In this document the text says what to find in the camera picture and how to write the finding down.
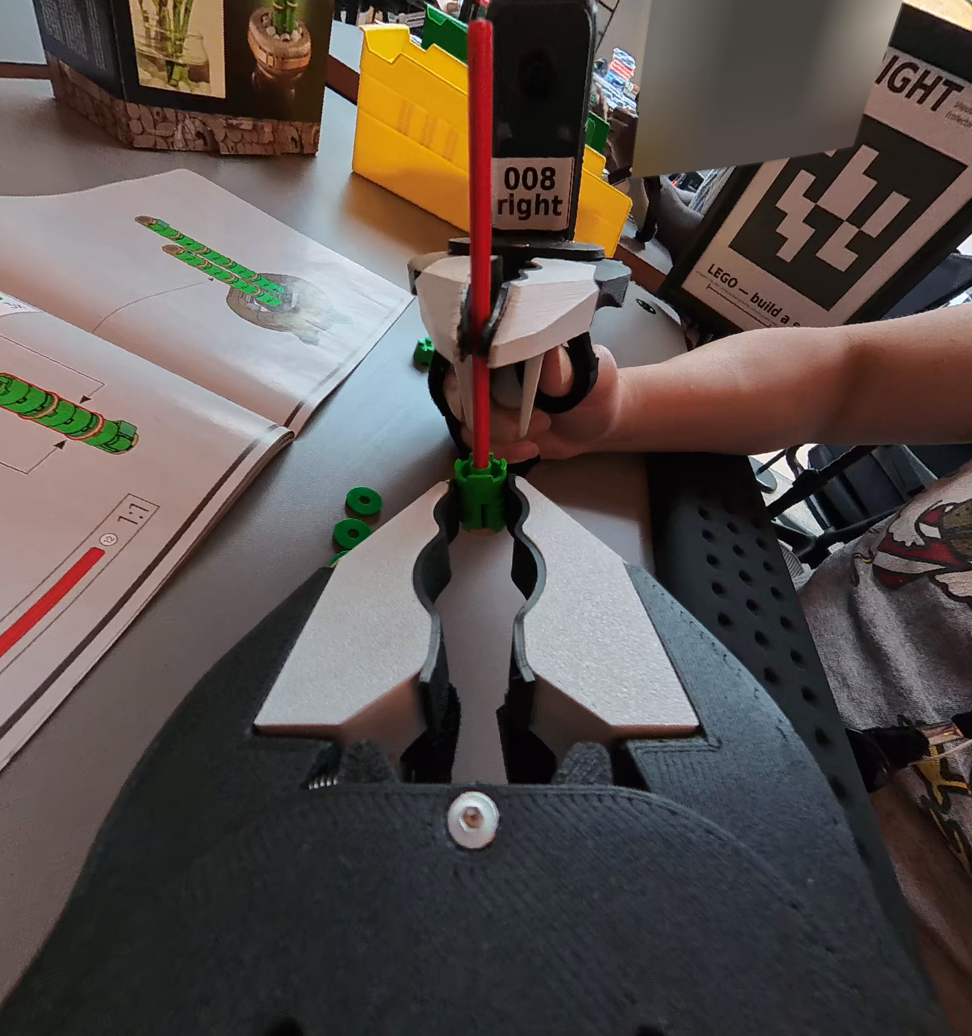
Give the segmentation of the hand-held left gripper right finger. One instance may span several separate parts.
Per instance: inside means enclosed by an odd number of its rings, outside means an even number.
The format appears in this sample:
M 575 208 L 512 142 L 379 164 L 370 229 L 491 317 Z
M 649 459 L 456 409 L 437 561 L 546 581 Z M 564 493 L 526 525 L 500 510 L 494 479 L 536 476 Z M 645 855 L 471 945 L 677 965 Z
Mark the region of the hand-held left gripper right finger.
M 697 733 L 699 720 L 632 580 L 644 570 L 588 533 L 524 478 L 509 481 L 515 617 L 497 711 L 510 783 L 548 782 L 577 743 Z

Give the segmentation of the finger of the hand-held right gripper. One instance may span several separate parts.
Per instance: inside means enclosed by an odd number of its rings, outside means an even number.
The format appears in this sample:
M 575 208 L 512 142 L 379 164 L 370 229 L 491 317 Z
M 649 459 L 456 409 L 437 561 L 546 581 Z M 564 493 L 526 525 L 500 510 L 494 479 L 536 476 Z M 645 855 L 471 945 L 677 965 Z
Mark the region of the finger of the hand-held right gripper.
M 598 298 L 595 270 L 590 263 L 533 263 L 507 282 L 488 366 L 497 369 L 541 356 L 588 330 Z
M 412 292 L 435 351 L 460 362 L 458 328 L 467 296 L 470 260 L 467 255 L 419 255 L 412 259 Z

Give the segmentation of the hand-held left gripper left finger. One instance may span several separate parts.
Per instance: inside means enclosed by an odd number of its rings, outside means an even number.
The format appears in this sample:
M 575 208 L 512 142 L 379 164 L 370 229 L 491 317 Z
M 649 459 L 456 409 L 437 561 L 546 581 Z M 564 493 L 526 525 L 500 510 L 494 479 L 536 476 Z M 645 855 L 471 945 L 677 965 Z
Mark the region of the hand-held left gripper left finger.
M 435 601 L 457 500 L 441 482 L 335 565 L 255 718 L 261 733 L 371 740 L 416 782 L 448 783 L 459 730 Z

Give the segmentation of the red plastic rod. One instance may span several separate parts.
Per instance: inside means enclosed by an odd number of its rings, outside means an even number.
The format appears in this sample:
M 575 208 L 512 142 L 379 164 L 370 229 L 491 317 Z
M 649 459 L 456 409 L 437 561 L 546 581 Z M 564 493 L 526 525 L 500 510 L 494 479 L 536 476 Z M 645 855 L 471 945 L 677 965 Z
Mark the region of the red plastic rod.
M 490 371 L 484 332 L 492 312 L 492 127 L 493 34 L 485 19 L 467 32 L 469 261 L 468 320 L 471 341 L 471 459 L 483 471 L 490 464 Z

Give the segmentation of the single green round brick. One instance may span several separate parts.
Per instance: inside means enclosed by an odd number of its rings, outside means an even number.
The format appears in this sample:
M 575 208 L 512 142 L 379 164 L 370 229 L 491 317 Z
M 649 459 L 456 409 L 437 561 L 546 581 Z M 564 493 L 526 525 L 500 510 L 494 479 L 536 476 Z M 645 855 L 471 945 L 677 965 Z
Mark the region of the single green round brick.
M 461 525 L 468 531 L 505 528 L 506 460 L 489 454 L 484 468 L 474 457 L 455 461 L 455 483 L 461 510 Z

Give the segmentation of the instruction booklet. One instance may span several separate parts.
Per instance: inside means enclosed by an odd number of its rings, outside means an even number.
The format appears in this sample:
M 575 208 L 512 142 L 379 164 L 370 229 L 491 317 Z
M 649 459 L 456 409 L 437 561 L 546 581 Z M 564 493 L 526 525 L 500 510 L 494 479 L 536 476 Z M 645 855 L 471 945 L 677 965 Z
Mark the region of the instruction booklet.
M 190 171 L 0 197 L 0 771 L 408 303 Z

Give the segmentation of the person's right forearm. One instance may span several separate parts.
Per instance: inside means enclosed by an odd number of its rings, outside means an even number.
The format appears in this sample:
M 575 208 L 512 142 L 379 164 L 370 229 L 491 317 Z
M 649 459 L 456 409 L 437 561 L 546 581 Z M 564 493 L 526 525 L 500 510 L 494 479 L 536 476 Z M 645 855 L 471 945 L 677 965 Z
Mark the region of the person's right forearm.
M 624 371 L 608 443 L 755 454 L 972 442 L 972 303 L 825 329 L 748 330 Z

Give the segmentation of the grey desk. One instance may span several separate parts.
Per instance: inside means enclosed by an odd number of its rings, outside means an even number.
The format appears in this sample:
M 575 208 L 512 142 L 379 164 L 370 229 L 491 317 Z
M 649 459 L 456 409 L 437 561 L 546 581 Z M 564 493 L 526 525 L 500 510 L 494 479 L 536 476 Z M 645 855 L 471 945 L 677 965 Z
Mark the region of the grey desk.
M 0 195 L 96 188 L 185 168 L 406 287 L 414 254 L 455 230 L 351 174 L 355 109 L 328 91 L 315 156 L 131 150 L 52 98 L 0 78 Z M 413 305 L 0 773 L 0 1003 L 57 920 L 101 823 L 147 745 L 221 655 L 333 554 L 346 491 L 390 516 L 452 468 L 410 359 Z

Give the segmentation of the person's right hand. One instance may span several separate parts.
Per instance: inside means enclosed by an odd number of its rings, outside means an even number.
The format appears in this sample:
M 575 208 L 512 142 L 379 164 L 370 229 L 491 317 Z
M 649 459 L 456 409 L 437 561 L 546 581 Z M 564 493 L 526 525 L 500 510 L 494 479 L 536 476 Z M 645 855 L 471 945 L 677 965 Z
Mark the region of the person's right hand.
M 506 459 L 509 467 L 534 458 L 566 460 L 606 449 L 621 406 L 620 375 L 610 352 L 599 345 L 593 348 L 599 364 L 593 391 L 583 402 L 565 413 L 547 414 L 533 409 L 526 435 L 519 434 L 518 408 L 511 410 L 491 403 L 491 449 L 496 457 Z M 566 348 L 549 350 L 543 356 L 538 388 L 563 397 L 571 391 L 572 379 Z M 444 397 L 449 411 L 455 418 L 459 415 L 461 398 L 452 371 L 444 379 Z

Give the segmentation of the green storage bin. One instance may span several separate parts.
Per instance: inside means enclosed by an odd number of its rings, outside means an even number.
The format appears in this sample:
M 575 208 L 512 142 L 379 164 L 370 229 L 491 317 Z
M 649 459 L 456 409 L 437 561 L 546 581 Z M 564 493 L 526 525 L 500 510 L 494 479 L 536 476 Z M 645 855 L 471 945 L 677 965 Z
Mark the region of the green storage bin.
M 432 2 L 426 2 L 420 41 L 424 50 L 437 46 L 462 63 L 467 63 L 467 22 L 448 15 Z

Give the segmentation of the yellow storage bin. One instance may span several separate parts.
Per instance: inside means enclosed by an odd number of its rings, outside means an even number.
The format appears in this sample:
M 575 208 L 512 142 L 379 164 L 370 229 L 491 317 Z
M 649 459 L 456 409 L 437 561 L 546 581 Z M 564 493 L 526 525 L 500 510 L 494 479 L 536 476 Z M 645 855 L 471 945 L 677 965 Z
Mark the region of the yellow storage bin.
M 584 145 L 591 2 L 493 2 L 492 226 L 612 256 L 629 198 Z M 402 25 L 364 30 L 353 170 L 467 230 L 468 66 Z

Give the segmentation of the black bamboo set box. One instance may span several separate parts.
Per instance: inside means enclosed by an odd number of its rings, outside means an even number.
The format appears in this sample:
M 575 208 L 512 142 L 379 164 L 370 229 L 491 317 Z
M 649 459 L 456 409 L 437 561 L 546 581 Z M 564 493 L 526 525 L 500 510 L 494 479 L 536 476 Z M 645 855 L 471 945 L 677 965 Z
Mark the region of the black bamboo set box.
M 316 153 L 334 3 L 35 1 L 53 91 L 121 143 Z

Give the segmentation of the black framed marker sign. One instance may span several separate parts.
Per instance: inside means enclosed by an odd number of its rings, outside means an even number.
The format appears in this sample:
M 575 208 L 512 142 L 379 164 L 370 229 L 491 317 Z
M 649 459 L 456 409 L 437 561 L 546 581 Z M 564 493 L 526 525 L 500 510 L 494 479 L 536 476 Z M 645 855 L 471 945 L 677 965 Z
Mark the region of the black framed marker sign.
M 972 234 L 972 31 L 904 5 L 855 145 L 738 168 L 660 296 L 714 330 L 882 317 Z

